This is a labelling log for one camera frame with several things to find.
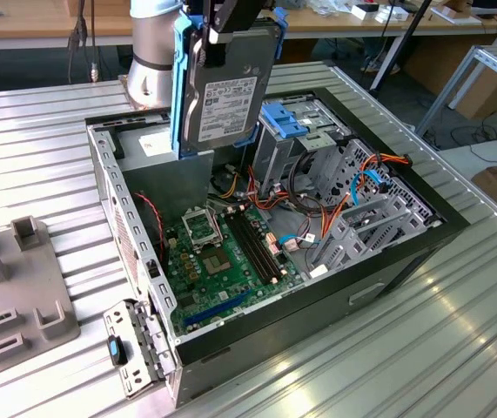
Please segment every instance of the blue latch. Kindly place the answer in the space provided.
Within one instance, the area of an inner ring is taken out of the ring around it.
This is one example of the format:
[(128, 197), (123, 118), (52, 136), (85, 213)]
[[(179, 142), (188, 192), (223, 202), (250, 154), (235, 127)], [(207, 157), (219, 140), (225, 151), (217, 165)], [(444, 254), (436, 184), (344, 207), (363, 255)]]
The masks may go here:
[(109, 347), (111, 348), (111, 355), (117, 355), (118, 354), (118, 348), (117, 348), (117, 342), (116, 341), (111, 341)]
[(279, 36), (279, 42), (277, 43), (277, 50), (275, 51), (275, 59), (281, 58), (281, 51), (283, 50), (283, 41), (285, 40), (286, 30), (289, 27), (289, 23), (286, 21), (286, 17), (289, 13), (282, 7), (276, 7), (273, 9), (273, 14), (277, 18), (277, 24), (281, 28), (281, 35)]
[(300, 137), (309, 132), (307, 127), (299, 125), (294, 113), (288, 111), (281, 103), (264, 104), (262, 112), (283, 138)]

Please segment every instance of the hard drive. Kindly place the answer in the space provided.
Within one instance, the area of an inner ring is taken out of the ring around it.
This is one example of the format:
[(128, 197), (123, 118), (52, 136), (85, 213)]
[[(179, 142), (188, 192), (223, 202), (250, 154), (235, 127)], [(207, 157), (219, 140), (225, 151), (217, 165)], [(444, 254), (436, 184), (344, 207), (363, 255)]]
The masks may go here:
[(190, 38), (180, 135), (181, 154), (249, 142), (271, 75), (281, 28), (259, 19), (251, 29), (216, 37), (225, 50), (222, 65), (203, 65), (201, 32)]

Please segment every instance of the hard drive label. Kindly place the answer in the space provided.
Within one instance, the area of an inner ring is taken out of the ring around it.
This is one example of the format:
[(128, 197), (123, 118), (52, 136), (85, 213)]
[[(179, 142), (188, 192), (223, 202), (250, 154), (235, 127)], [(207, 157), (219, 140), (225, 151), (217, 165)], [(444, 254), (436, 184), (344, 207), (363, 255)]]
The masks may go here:
[(257, 77), (237, 78), (205, 85), (198, 142), (245, 129)]

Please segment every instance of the ram slot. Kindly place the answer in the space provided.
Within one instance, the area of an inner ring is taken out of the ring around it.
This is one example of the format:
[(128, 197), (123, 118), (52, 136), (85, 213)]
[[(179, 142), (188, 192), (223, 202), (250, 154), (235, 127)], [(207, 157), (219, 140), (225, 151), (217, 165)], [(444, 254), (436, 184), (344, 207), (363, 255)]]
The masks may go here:
[(273, 279), (278, 280), (281, 277), (281, 272), (275, 260), (265, 249), (264, 244), (244, 215), (235, 213), (226, 217), (225, 222), (240, 245), (245, 257), (256, 269), (262, 282), (268, 285)]

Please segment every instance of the metal bracket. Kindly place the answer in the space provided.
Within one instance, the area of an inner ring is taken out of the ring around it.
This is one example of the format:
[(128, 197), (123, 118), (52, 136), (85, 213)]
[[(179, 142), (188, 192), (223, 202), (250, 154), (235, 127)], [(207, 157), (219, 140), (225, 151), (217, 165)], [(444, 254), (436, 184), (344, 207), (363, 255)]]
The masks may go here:
[(123, 342), (125, 360), (118, 372), (127, 397), (163, 381), (175, 371), (165, 333), (157, 316), (149, 314), (143, 302), (118, 302), (104, 313), (104, 324), (109, 335)]

